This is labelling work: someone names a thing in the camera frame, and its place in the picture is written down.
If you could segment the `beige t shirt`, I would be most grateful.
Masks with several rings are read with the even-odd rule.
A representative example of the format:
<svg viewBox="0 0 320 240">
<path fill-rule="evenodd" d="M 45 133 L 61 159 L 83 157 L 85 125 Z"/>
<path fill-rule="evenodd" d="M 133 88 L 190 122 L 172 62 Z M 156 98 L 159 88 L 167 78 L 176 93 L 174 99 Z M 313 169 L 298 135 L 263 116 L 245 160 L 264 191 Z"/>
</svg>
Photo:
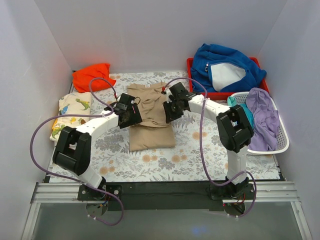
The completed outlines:
<svg viewBox="0 0 320 240">
<path fill-rule="evenodd" d="M 142 151 L 150 149 L 173 148 L 176 146 L 175 135 L 171 124 L 166 123 L 163 102 L 166 96 L 162 88 L 166 84 L 133 83 L 127 87 L 127 93 L 140 99 L 138 110 L 142 119 L 129 128 L 129 150 Z"/>
</svg>

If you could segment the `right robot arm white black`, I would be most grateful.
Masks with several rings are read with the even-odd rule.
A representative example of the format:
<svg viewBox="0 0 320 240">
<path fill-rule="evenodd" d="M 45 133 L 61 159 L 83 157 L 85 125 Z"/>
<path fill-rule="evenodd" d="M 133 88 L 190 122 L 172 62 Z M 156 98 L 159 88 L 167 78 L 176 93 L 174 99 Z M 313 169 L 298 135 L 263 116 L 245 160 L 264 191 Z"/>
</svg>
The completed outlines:
<svg viewBox="0 0 320 240">
<path fill-rule="evenodd" d="M 247 152 L 253 128 L 240 105 L 227 106 L 206 98 L 201 93 L 189 92 L 178 82 L 170 88 L 162 87 L 166 122 L 181 118 L 184 112 L 200 114 L 217 124 L 220 142 L 227 151 L 228 170 L 225 181 L 210 179 L 209 192 L 213 199 L 237 199 L 254 188 L 249 185 L 247 173 Z"/>
</svg>

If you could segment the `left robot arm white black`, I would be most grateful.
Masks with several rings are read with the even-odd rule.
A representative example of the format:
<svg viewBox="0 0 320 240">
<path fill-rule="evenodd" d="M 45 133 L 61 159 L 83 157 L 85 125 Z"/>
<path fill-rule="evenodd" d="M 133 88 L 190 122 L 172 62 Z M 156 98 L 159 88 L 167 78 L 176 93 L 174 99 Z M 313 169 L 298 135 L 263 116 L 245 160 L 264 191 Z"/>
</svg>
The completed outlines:
<svg viewBox="0 0 320 240">
<path fill-rule="evenodd" d="M 89 194 L 95 200 L 103 199 L 107 191 L 105 178 L 90 165 L 92 143 L 109 130 L 141 123 L 142 117 L 135 100 L 134 96 L 123 93 L 101 112 L 101 117 L 77 127 L 66 126 L 60 132 L 52 161 L 80 182 L 89 184 Z"/>
</svg>

